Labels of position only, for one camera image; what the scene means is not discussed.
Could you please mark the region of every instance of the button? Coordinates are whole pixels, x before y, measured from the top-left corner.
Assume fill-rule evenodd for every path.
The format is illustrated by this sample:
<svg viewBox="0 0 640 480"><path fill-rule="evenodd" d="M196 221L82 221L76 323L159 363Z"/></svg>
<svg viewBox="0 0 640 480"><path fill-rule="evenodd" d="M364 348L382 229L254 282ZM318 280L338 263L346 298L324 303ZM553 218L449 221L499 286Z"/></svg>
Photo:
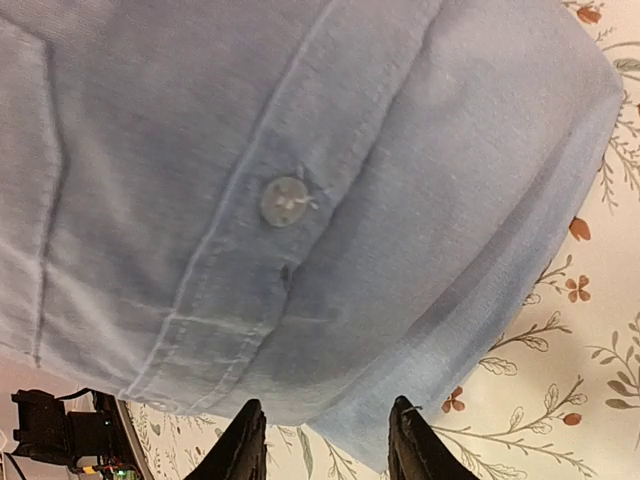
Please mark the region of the button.
<svg viewBox="0 0 640 480"><path fill-rule="evenodd" d="M288 227L302 218L310 200L304 182L297 178L281 177L267 185L260 209L272 227Z"/></svg>

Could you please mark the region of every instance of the light blue shirt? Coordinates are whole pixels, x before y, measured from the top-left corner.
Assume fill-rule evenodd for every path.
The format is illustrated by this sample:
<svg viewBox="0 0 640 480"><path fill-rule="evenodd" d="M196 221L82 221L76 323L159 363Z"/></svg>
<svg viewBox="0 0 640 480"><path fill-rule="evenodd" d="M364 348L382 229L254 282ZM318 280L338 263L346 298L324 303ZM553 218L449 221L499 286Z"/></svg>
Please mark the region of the light blue shirt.
<svg viewBox="0 0 640 480"><path fill-rule="evenodd" d="M621 87L556 3L0 0L0 351L381 468L600 163Z"/></svg>

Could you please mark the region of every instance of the floral pattern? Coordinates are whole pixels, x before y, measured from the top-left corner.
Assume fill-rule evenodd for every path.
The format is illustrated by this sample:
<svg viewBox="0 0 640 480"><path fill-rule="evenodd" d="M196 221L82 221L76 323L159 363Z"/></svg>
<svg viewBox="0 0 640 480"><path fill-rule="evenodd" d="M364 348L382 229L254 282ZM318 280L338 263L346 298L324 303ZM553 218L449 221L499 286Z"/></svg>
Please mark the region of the floral pattern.
<svg viewBox="0 0 640 480"><path fill-rule="evenodd" d="M563 1L625 86L598 176L521 313L432 427L488 480L636 478L640 448L640 18L635 0ZM184 478L229 421L130 405L156 480ZM267 432L271 480L384 480L306 426Z"/></svg>

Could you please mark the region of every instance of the black object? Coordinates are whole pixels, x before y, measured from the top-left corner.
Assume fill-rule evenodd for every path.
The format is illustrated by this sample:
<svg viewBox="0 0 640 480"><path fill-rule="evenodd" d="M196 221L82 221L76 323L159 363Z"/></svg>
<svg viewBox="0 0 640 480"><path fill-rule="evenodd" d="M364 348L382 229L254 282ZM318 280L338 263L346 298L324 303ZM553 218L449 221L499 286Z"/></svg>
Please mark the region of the black object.
<svg viewBox="0 0 640 480"><path fill-rule="evenodd" d="M389 416L389 475L391 480L477 480L405 397L396 398Z"/></svg>
<svg viewBox="0 0 640 480"><path fill-rule="evenodd" d="M260 402L250 400L185 480L265 480L265 429ZM389 417L389 474L391 480L477 480L405 397Z"/></svg>
<svg viewBox="0 0 640 480"><path fill-rule="evenodd" d="M185 480L265 480L266 426L260 402L249 400Z"/></svg>
<svg viewBox="0 0 640 480"><path fill-rule="evenodd" d="M79 458L97 456L102 465L90 470L105 478L112 479L114 471L137 473L115 399L92 393L95 413L68 414L62 401L48 393L20 390L12 395L20 421L14 455L66 465L73 473L83 471L76 467ZM260 402L249 400L185 480L266 480L266 425ZM389 416L389 474L391 480L477 480L405 397L395 400Z"/></svg>
<svg viewBox="0 0 640 480"><path fill-rule="evenodd" d="M62 399L92 393L95 412L66 413ZM115 471L135 470L135 459L121 424L115 399L109 395L80 390L55 398L40 390L19 390L11 396L18 404L19 442L13 455L53 465L64 465L72 473L101 472L113 478ZM77 467L82 457L97 457L100 465Z"/></svg>

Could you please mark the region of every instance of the stitching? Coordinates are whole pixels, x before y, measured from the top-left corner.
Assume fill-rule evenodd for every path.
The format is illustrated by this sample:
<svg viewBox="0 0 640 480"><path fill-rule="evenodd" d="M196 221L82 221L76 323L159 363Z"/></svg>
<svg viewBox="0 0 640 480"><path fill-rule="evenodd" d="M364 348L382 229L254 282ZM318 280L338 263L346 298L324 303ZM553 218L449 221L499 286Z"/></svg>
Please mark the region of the stitching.
<svg viewBox="0 0 640 480"><path fill-rule="evenodd" d="M49 155L44 155L48 165L47 176L50 184L42 192L43 216L40 219L41 235L36 258L38 259L39 279L36 287L35 321L36 331L33 339L31 357L36 368L41 366L40 348L42 345L42 334L44 329L44 297L47 287L47 256L51 247L51 234L53 232L58 206L62 198L62 187L66 176L66 166L64 159L67 158L66 149L62 140L60 130L60 119L55 108L55 89L52 69L49 68L51 55L53 52L47 48L43 42L40 49L41 73L43 84L36 93L39 97L43 111L41 111L41 122L44 141L47 147L55 154L55 160Z"/></svg>

